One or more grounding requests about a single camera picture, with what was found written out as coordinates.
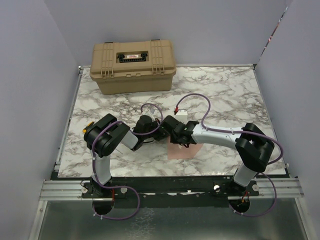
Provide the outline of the pink paper envelope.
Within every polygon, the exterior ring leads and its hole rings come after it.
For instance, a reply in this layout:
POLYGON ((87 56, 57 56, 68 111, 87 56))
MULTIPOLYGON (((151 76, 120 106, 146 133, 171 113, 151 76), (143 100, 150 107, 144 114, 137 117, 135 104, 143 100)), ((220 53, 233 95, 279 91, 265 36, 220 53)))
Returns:
POLYGON ((200 151, 203 144, 191 144, 185 147, 179 144, 171 143, 170 138, 167 138, 167 159, 168 160, 188 160, 193 159, 200 151))

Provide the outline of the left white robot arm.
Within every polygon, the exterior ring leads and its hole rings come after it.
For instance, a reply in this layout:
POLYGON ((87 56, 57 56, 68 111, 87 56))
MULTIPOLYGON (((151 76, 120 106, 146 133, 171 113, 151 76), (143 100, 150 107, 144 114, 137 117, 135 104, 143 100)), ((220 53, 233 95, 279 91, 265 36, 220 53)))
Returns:
POLYGON ((132 151, 138 150, 149 139, 155 139, 160 123, 151 113, 140 116, 133 130, 110 113, 89 123, 82 132, 92 156, 92 180, 105 186, 112 178, 110 158, 117 146, 123 144, 132 151))

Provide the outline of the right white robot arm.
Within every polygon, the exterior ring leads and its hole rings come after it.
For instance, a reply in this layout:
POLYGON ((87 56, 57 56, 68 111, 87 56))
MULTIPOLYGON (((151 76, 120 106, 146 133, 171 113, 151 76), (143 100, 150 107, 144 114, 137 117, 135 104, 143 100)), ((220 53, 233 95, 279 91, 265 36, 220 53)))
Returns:
POLYGON ((232 183, 241 188, 249 185, 258 174, 263 173, 269 163, 275 144, 253 123, 244 127, 220 127, 216 131, 202 126, 199 121, 183 123, 167 116, 160 129, 170 142, 186 148, 196 144, 211 144, 236 150, 242 160, 232 178, 232 183))

